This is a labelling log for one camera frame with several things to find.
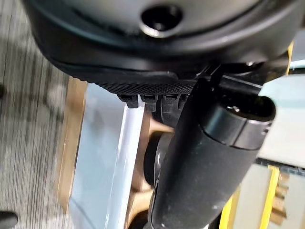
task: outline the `round hole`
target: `round hole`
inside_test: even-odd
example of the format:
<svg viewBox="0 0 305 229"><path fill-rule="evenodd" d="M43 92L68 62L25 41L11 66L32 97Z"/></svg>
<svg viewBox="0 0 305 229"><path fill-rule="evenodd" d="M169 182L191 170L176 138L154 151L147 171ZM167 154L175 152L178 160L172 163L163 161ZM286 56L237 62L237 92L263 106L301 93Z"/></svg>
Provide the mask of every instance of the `round hole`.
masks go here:
<svg viewBox="0 0 305 229"><path fill-rule="evenodd" d="M149 36L164 38L177 32L182 18L182 11L176 6L155 6L142 13L140 27Z"/></svg>

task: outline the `black handle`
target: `black handle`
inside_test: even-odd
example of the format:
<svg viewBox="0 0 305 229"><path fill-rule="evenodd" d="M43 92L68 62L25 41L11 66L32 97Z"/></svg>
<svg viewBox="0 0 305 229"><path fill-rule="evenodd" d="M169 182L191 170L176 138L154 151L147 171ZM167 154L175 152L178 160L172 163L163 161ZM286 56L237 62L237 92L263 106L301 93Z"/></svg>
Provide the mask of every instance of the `black handle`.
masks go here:
<svg viewBox="0 0 305 229"><path fill-rule="evenodd" d="M202 229L254 162L275 116L266 97L221 92L199 81L179 119L151 203L154 229Z"/></svg>

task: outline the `black shoe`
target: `black shoe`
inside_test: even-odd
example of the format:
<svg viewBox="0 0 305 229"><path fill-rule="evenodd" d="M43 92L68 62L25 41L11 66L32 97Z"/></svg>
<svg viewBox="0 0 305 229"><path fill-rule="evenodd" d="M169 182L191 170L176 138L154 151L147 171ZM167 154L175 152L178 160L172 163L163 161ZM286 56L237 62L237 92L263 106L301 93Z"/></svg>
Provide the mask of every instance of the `black shoe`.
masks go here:
<svg viewBox="0 0 305 229"><path fill-rule="evenodd" d="M18 216L14 212L0 211L0 229L10 229L18 222Z"/></svg>

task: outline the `gray carpet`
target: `gray carpet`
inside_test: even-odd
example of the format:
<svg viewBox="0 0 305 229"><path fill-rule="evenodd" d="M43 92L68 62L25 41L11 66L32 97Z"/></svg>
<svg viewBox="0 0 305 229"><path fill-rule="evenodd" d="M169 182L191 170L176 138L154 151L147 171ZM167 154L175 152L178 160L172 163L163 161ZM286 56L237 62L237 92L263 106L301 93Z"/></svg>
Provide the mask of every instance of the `gray carpet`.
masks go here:
<svg viewBox="0 0 305 229"><path fill-rule="evenodd" d="M53 191L68 77L37 50L18 0L0 11L0 210L18 213L17 229L70 229Z"/></svg>

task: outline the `black plastic housing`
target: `black plastic housing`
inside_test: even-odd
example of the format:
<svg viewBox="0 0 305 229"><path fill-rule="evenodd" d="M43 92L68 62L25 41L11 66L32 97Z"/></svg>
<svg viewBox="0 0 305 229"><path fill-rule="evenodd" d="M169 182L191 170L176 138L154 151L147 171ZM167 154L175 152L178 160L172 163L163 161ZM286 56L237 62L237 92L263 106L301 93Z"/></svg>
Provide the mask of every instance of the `black plastic housing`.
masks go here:
<svg viewBox="0 0 305 229"><path fill-rule="evenodd" d="M108 89L113 84L193 86L196 74L209 61L265 62L277 57L301 26L305 4L262 0L220 27L159 40L102 27L62 0L22 2L36 42L49 61L69 75Z"/></svg>

